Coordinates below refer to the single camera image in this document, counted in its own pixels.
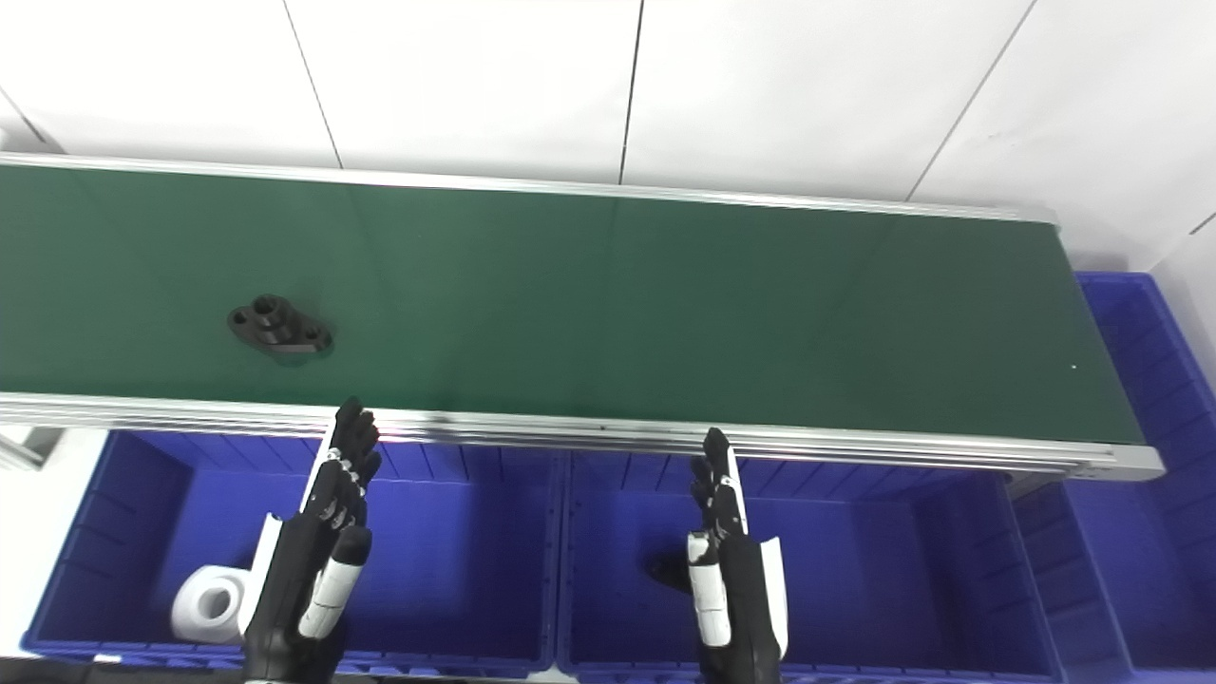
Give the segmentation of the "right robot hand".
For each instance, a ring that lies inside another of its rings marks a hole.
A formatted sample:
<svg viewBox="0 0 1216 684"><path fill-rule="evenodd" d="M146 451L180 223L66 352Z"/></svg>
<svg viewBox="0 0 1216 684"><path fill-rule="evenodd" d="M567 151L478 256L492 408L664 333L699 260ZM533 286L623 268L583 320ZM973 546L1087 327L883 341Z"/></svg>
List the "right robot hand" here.
<svg viewBox="0 0 1216 684"><path fill-rule="evenodd" d="M708 683L779 683L788 649L786 559L779 538L749 533L734 447L708 428L691 488L702 525L688 533L686 568Z"/></svg>

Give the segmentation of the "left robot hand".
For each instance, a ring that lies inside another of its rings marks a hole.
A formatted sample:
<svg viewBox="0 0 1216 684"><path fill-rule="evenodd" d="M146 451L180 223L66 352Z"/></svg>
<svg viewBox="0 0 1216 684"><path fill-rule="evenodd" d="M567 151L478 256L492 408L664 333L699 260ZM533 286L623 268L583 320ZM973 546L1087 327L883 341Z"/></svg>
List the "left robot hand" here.
<svg viewBox="0 0 1216 684"><path fill-rule="evenodd" d="M243 632L247 683L330 683L347 654L347 605L368 564L368 486L382 456L376 417L351 396L337 409L292 517L269 516Z"/></svg>

